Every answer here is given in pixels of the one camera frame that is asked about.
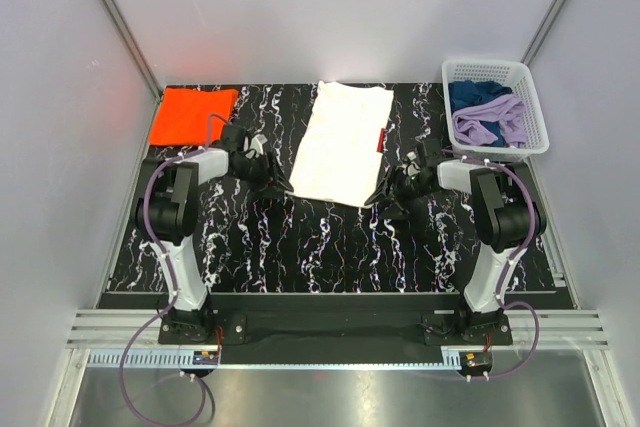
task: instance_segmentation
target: garment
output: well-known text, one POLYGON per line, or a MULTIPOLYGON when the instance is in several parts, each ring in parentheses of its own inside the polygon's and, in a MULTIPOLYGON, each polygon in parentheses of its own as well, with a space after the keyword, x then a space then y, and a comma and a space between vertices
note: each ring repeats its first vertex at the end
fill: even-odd
MULTIPOLYGON (((207 143, 209 114, 216 113, 228 120, 237 99, 238 91, 232 89, 203 92, 168 88, 153 122, 149 143, 159 146, 204 145, 207 143)), ((221 120, 213 120, 210 141, 220 138, 222 125, 221 120)))
POLYGON ((365 207, 380 172, 393 91, 332 82, 318 97, 289 179, 297 197, 365 207))
MULTIPOLYGON (((513 93, 513 91, 510 87, 504 87, 502 84, 491 80, 486 82, 472 82, 470 80, 451 82, 449 84, 451 113, 474 105, 486 104, 500 97, 501 95, 511 93, 513 93)), ((500 132, 500 126, 498 125, 498 123, 483 121, 482 125, 486 130, 493 134, 493 137, 491 138, 493 138, 494 140, 488 143, 491 144, 492 147, 504 147, 504 137, 500 132)))
POLYGON ((460 109, 453 114, 456 139, 470 145, 495 142, 496 135, 485 127, 485 122, 496 123, 508 145, 519 147, 527 141, 522 116, 526 107, 513 94, 503 95, 484 105, 460 109))

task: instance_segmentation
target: dark blue towel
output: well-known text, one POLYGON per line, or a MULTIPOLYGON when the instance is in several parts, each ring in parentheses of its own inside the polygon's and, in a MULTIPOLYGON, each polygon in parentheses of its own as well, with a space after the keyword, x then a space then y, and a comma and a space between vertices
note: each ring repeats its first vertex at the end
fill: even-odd
MULTIPOLYGON (((449 84, 449 98, 451 100, 451 113, 456 110, 464 109, 465 107, 471 107, 473 105, 483 105, 487 102, 500 97, 505 94, 512 94, 513 90, 510 87, 504 87, 498 82, 492 80, 487 82, 472 82, 470 80, 463 80, 457 82, 451 82, 449 84)), ((498 137, 491 147, 504 147, 504 137, 500 132, 500 125, 498 122, 482 122, 489 132, 498 137)))

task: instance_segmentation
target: white cloth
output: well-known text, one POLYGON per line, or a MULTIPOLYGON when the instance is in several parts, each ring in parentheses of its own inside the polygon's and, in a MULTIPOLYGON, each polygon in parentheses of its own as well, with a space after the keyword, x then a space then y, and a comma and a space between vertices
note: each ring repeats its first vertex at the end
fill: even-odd
POLYGON ((380 131, 392 104, 393 91, 382 87, 320 82, 289 179, 293 195, 365 207, 376 188, 380 131))

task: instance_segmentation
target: white wall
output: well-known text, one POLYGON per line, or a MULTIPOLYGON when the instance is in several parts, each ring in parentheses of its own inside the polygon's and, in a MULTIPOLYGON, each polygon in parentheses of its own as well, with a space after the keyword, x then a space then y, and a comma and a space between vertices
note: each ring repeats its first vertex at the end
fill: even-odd
POLYGON ((0 412, 42 425, 153 101, 98 0, 0 0, 0 412))
POLYGON ((549 211, 640 420, 638 26, 638 0, 569 0, 533 75, 551 142, 536 166, 549 211))
POLYGON ((551 0, 118 0, 164 83, 410 82, 520 60, 551 0))

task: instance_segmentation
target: black marble tabletop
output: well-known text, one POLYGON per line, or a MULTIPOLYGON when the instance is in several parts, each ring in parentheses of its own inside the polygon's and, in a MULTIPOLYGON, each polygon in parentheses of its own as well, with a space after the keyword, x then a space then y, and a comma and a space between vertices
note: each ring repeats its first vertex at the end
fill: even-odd
MULTIPOLYGON (((376 85, 394 91, 383 169, 424 138, 449 144, 440 84, 376 85)), ((233 122, 263 133, 285 174, 291 173, 316 85, 191 87, 238 89, 233 122)), ((167 157, 178 150, 150 147, 148 155, 167 157)), ((459 290, 471 278, 480 248, 469 196, 453 191, 415 201, 404 222, 380 220, 375 207, 257 198, 232 178, 200 186, 199 195, 194 244, 211 292, 459 290)), ((539 239, 518 264, 511 289, 554 289, 539 239)), ((164 290, 156 257, 129 225, 107 291, 164 290)))

